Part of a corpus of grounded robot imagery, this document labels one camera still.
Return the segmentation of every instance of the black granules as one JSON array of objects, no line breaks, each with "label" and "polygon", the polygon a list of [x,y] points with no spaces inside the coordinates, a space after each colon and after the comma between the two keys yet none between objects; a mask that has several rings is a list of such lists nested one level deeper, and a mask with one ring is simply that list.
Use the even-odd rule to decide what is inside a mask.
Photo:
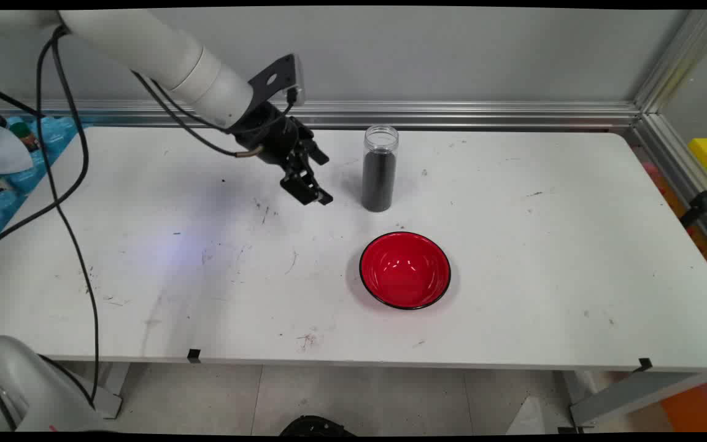
[{"label": "black granules", "polygon": [[361,180],[361,204],[371,212],[383,212],[392,205],[396,156],[393,153],[365,154]]}]

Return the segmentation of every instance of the white paper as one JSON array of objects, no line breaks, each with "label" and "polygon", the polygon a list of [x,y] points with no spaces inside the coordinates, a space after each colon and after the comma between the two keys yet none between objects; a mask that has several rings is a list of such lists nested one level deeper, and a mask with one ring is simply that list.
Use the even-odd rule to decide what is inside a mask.
[{"label": "white paper", "polygon": [[26,146],[15,134],[0,126],[0,174],[19,173],[32,166]]},{"label": "white paper", "polygon": [[544,430],[544,419],[542,418],[542,408],[536,397],[527,397],[522,403],[520,411],[509,425],[507,435],[512,434],[547,434]]}]

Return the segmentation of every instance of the black bowl rim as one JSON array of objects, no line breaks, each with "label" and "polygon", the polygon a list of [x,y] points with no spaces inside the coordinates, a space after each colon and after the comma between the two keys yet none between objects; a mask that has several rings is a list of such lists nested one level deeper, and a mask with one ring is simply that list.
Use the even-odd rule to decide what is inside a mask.
[{"label": "black bowl rim", "polygon": [[[361,261],[364,260],[365,253],[367,252],[367,249],[369,249],[370,246],[372,246],[374,242],[378,241],[380,238],[383,238],[387,235],[392,235],[392,234],[411,234],[411,235],[420,236],[420,237],[426,239],[427,241],[433,243],[435,247],[438,247],[438,250],[441,251],[441,255],[444,256],[444,260],[446,260],[446,268],[449,269],[449,279],[446,280],[446,287],[444,287],[444,290],[441,292],[440,295],[438,295],[437,298],[432,300],[432,302],[428,302],[427,304],[417,305],[416,307],[400,307],[399,305],[389,304],[385,300],[382,300],[381,298],[377,297],[376,294],[373,293],[373,291],[367,286],[367,282],[365,282],[365,275],[362,274],[362,271],[361,271]],[[376,239],[370,241],[369,244],[367,244],[367,247],[365,247],[365,249],[361,253],[361,257],[359,257],[359,280],[361,280],[361,284],[365,286],[365,289],[367,290],[367,292],[370,293],[370,296],[379,300],[379,302],[381,302],[382,304],[388,305],[391,308],[398,308],[400,310],[419,310],[420,308],[430,307],[430,305],[437,303],[438,300],[440,300],[441,298],[444,297],[444,295],[446,294],[446,290],[449,289],[449,284],[452,282],[452,265],[449,264],[449,258],[446,257],[446,252],[444,252],[444,249],[442,249],[441,246],[439,246],[438,243],[436,243],[435,241],[431,240],[430,238],[428,238],[424,235],[417,234],[416,232],[409,232],[407,230],[395,230],[394,232],[389,232],[389,233],[385,233],[383,235],[380,235]]]}]

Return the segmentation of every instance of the glass jar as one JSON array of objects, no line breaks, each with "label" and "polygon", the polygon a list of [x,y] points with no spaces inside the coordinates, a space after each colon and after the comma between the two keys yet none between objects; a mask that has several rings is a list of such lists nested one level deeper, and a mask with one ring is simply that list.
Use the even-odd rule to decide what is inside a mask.
[{"label": "glass jar", "polygon": [[391,126],[371,126],[365,132],[361,204],[370,212],[383,212],[392,205],[399,140]]}]

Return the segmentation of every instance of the table leg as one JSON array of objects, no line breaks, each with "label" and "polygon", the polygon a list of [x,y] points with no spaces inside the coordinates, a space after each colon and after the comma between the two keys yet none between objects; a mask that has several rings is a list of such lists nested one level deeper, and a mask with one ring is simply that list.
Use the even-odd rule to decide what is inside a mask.
[{"label": "table leg", "polygon": [[[103,419],[116,419],[118,412],[122,408],[122,398],[120,396],[124,379],[129,370],[129,363],[101,363],[100,379],[98,381],[98,391],[95,394],[95,409]],[[92,391],[92,382],[84,376],[78,375],[71,370],[70,373],[78,379],[87,392]]]},{"label": "table leg", "polygon": [[577,401],[572,392],[580,390],[569,385],[570,378],[566,376],[567,387],[572,395],[570,412],[574,423],[577,426],[590,426],[704,384],[707,382],[707,373],[638,371]]}]

